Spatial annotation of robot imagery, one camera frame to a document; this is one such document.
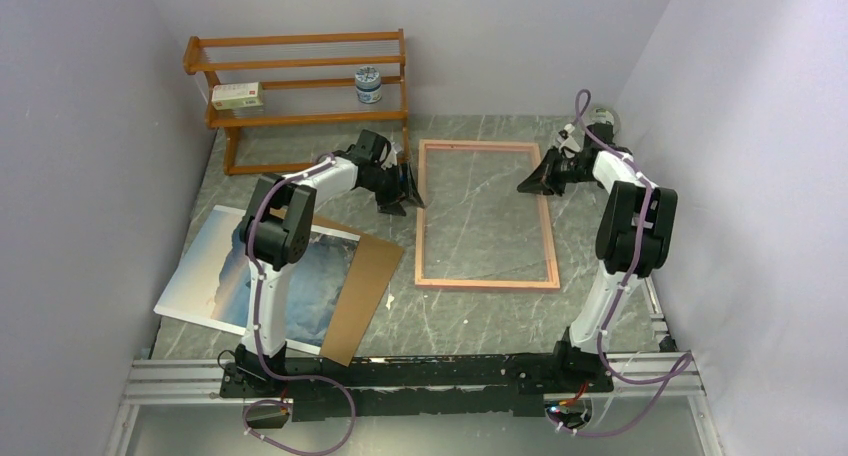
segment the gray wall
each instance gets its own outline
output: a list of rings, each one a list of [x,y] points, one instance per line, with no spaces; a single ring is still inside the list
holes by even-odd
[[[728,455],[848,454],[846,0],[671,0],[618,101]]]
[[[208,157],[152,0],[0,0],[0,454],[100,454]]]
[[[200,37],[404,28],[414,113],[570,113],[612,103],[668,0],[156,0]]]

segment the orange wire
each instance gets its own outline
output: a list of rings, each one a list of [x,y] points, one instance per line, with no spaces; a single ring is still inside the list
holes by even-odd
[[[583,396],[583,394],[586,392],[587,389],[589,389],[589,382],[588,381],[584,382],[583,385],[580,386],[580,390],[577,391],[577,394],[575,394],[573,398],[564,399],[564,400],[559,402],[559,405],[560,406],[571,406],[571,405],[573,405],[574,403],[577,402],[578,399],[580,399],[581,396]]]

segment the wooden shelf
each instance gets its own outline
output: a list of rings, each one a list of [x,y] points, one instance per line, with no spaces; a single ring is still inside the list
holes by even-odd
[[[189,38],[183,56],[183,68],[188,74],[202,72],[212,88],[221,84],[219,71],[251,71],[290,68],[320,68],[330,66],[397,65],[398,74],[384,75],[384,98],[388,88],[397,88],[394,104],[380,101],[374,105],[360,104],[359,108],[341,105],[340,110],[322,108],[317,111],[303,110],[296,114],[266,115],[263,111],[218,111],[211,102],[207,105],[204,119],[209,128],[223,128],[227,133],[227,149],[224,156],[226,174],[254,174],[263,172],[300,171],[311,163],[291,163],[261,166],[236,166],[235,156],[241,139],[241,128],[255,126],[326,124],[356,121],[401,121],[403,124],[404,157],[409,157],[409,109],[406,97],[406,49],[403,30],[375,33],[312,34],[292,36],[263,36],[240,38],[200,39]],[[274,93],[290,90],[321,92],[320,100],[326,102],[333,91],[346,90],[344,101],[356,101],[353,78],[292,79],[262,81],[266,100]],[[303,106],[302,98],[295,98]]]

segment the marble tabletop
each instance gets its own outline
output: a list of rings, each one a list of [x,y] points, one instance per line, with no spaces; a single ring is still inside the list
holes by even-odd
[[[563,124],[563,118],[541,116],[418,115],[410,116],[409,120],[414,160],[417,160],[420,139],[536,142],[540,151],[544,152]],[[255,128],[245,132],[237,162],[257,164],[312,159],[328,151],[346,149],[365,128],[395,141],[401,139],[401,128],[397,122]],[[223,174],[224,146],[222,132],[219,132],[192,213],[184,252],[215,205],[244,209],[252,194],[255,175]],[[439,239],[451,246],[433,249],[434,254],[446,255],[434,256],[441,267],[429,261],[433,264],[433,271],[444,271],[454,276],[485,273],[486,277],[503,274],[510,274],[510,278],[515,279],[536,277],[534,274],[539,260],[535,254],[540,253],[541,243],[525,244],[527,256],[516,256],[515,245],[535,236],[519,231],[515,232],[519,233],[516,235],[498,229],[504,224],[513,224],[508,222],[510,218],[522,221],[514,224],[523,227],[523,222],[528,221],[526,211],[511,211],[509,207],[498,209],[492,206],[497,204],[497,200],[484,201],[485,198],[496,197],[491,196],[495,194],[491,188],[495,188],[494,191],[498,187],[503,188],[503,197],[507,197],[506,192],[512,194],[515,178],[523,177],[527,166],[510,166],[507,163],[497,157],[476,158],[473,164],[445,158],[441,163],[443,170],[438,171],[428,164],[436,179],[446,181],[443,186],[454,188],[451,190],[454,199],[446,196],[440,200],[439,206],[444,213],[439,227],[447,228],[447,233]],[[317,209],[317,214],[393,241],[405,249],[357,354],[390,356],[552,350],[565,328],[579,314],[592,285],[598,265],[594,257],[594,240],[605,202],[605,191],[594,184],[569,185],[562,197],[549,197],[561,288],[548,292],[503,292],[416,288],[413,278],[414,211],[409,211],[406,217],[378,214],[373,195],[361,189],[331,199]],[[538,221],[535,224],[535,228],[530,225],[527,231],[538,231]],[[472,257],[474,253],[470,251],[481,247],[481,243],[490,247],[501,245],[509,251],[504,250],[500,259],[497,251],[485,257],[480,257],[479,253],[478,257]],[[390,296],[392,302],[387,305]],[[234,349],[238,340],[239,336],[233,334],[163,317],[152,357],[214,358],[224,349]],[[610,349],[617,352],[658,350],[642,290],[637,291],[622,310],[620,323],[611,333]]]

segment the purple cable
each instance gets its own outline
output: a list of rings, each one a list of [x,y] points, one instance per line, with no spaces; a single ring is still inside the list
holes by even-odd
[[[580,99],[584,94],[586,95],[586,103],[581,108]],[[639,264],[639,258],[642,255],[642,235],[644,234],[644,231],[645,231],[645,219],[647,218],[647,215],[648,215],[648,208],[651,205],[651,193],[653,192],[653,187],[651,186],[651,182],[648,180],[648,178],[646,178],[642,174],[642,170],[639,169],[639,166],[636,165],[636,162],[633,161],[633,159],[625,158],[625,156],[622,153],[611,148],[608,144],[603,142],[599,137],[595,136],[595,134],[593,134],[592,131],[586,126],[586,122],[583,121],[583,114],[589,108],[589,102],[591,100],[592,100],[592,93],[589,92],[588,89],[581,89],[580,91],[577,92],[577,97],[574,98],[574,114],[576,115],[574,117],[574,122],[579,124],[580,128],[583,130],[583,133],[588,138],[592,139],[592,141],[594,141],[596,144],[598,144],[601,148],[603,148],[604,151],[608,151],[608,152],[612,153],[615,157],[624,161],[625,164],[630,166],[633,169],[633,171],[636,172],[636,175],[638,176],[639,182],[641,182],[645,186],[645,197],[642,199],[642,207],[639,210],[639,219],[636,222],[636,244],[635,244],[635,247],[633,249],[633,260],[630,262],[630,267],[627,269],[627,272],[624,274],[624,278],[622,278],[621,285],[620,285],[620,286],[627,286],[627,282],[633,276],[633,273],[636,272],[636,267]],[[619,303],[621,302],[621,296],[623,294],[624,294],[624,289],[622,287],[619,287],[618,291],[616,291],[616,293],[615,293],[615,298],[613,298],[613,302],[612,302],[612,305],[610,306],[610,310],[609,310],[609,312],[607,312],[607,315],[604,318],[603,323],[601,324],[601,331],[598,332],[597,348],[598,348],[598,356],[600,356],[601,363],[603,363],[604,367],[607,369],[607,371],[609,371],[609,373],[611,375],[615,376],[617,379],[619,379],[621,381],[624,381],[625,383],[633,384],[633,385],[647,385],[647,384],[656,384],[656,383],[662,383],[662,384],[660,384],[660,387],[657,389],[656,394],[654,394],[654,396],[651,398],[651,400],[645,406],[645,409],[643,409],[641,413],[639,413],[635,418],[633,418],[632,421],[625,424],[624,426],[622,426],[618,429],[615,429],[615,430],[612,430],[612,431],[606,431],[606,432],[603,432],[603,433],[581,433],[581,432],[575,430],[572,433],[574,435],[582,436],[582,437],[586,437],[586,438],[605,438],[605,437],[610,437],[610,436],[617,436],[621,433],[624,433],[625,431],[632,429],[634,426],[639,424],[639,422],[642,421],[642,419],[654,407],[654,405],[657,403],[660,396],[662,395],[663,391],[665,391],[666,386],[668,386],[669,381],[671,381],[671,378],[674,378],[675,376],[678,376],[678,375],[682,374],[684,371],[686,371],[686,368],[689,367],[689,364],[693,361],[692,353],[686,352],[682,356],[680,356],[680,358],[678,358],[677,361],[675,361],[674,365],[671,367],[671,370],[668,372],[668,374],[665,374],[663,376],[658,376],[656,378],[650,378],[650,379],[631,379],[631,378],[625,377],[623,374],[614,370],[612,368],[612,366],[609,364],[609,361],[607,360],[606,355],[604,354],[604,351],[603,351],[603,333],[604,333],[604,331],[606,331],[607,327],[609,326],[610,322],[612,321],[612,317],[615,314],[615,310],[618,308]]]
[[[263,199],[262,203],[259,205],[259,209],[257,209],[257,211],[256,211],[256,218],[257,218],[256,221],[258,222],[259,217],[262,214],[265,214],[265,210],[268,208],[268,205],[271,204],[271,199],[274,197],[274,194],[276,194],[276,192],[280,190],[280,188],[282,188],[283,186],[285,186],[288,183],[295,182],[295,181],[301,181],[303,179],[306,179],[306,178],[309,178],[309,177],[314,176],[316,174],[319,174],[319,173],[325,171],[326,169],[329,169],[330,167],[332,167],[333,162],[335,161],[335,157],[332,154],[328,154],[328,155],[326,155],[326,157],[327,157],[327,159],[324,160],[325,164],[322,164],[322,165],[314,167],[314,168],[307,169],[306,171],[303,171],[302,173],[298,173],[294,176],[283,178],[279,182],[277,182],[277,184],[275,184],[271,188],[271,190],[268,191],[268,194],[265,195],[265,199]],[[248,236],[247,236],[247,258],[250,260],[250,262],[253,265],[256,266],[256,269],[259,273],[259,277],[256,279],[256,300],[253,303],[253,325],[256,328],[253,332],[253,341],[256,344],[256,353],[259,356],[259,364],[262,366],[262,369],[265,371],[266,374],[268,374],[268,376],[271,376],[272,378],[279,380],[279,381],[306,381],[306,380],[323,381],[325,383],[329,383],[329,384],[339,388],[341,390],[342,394],[344,394],[345,398],[347,399],[348,404],[350,405],[350,424],[347,427],[347,432],[345,433],[345,435],[333,447],[331,447],[329,449],[325,449],[323,451],[301,451],[301,450],[286,446],[285,444],[282,444],[282,443],[280,443],[280,442],[278,442],[274,439],[268,438],[265,435],[260,434],[258,431],[250,428],[250,425],[247,423],[247,414],[251,409],[253,409],[255,407],[269,406],[270,405],[270,406],[277,406],[279,408],[290,409],[290,405],[287,404],[287,403],[284,403],[282,401],[277,401],[277,400],[273,400],[273,399],[262,399],[262,400],[259,400],[259,401],[256,401],[256,402],[250,404],[247,408],[245,408],[244,413],[242,414],[242,422],[244,423],[245,434],[250,434],[251,436],[259,439],[260,441],[264,441],[264,442],[270,444],[271,446],[274,446],[275,448],[279,448],[279,449],[282,449],[283,451],[288,451],[289,453],[297,454],[299,456],[324,456],[324,455],[330,454],[330,453],[336,451],[337,449],[341,448],[342,446],[344,446],[344,444],[350,438],[350,435],[353,432],[353,426],[356,423],[356,405],[353,402],[353,397],[351,396],[350,391],[348,391],[347,388],[345,388],[341,383],[339,383],[338,381],[336,381],[334,379],[330,379],[330,378],[327,378],[325,376],[319,376],[319,375],[283,376],[281,374],[277,374],[277,373],[273,372],[271,370],[271,368],[268,367],[268,364],[265,362],[265,356],[264,356],[263,351],[262,351],[262,338],[259,336],[259,328],[261,326],[259,324],[259,306],[260,306],[259,302],[260,302],[261,297],[262,297],[262,281],[263,281],[263,276],[265,275],[265,271],[262,269],[262,265],[259,264],[259,261],[256,259],[256,255],[253,252],[253,246],[254,246],[254,243],[256,241],[256,230],[257,230],[258,226],[259,226],[258,224],[252,224],[250,226],[250,231],[248,232]]]

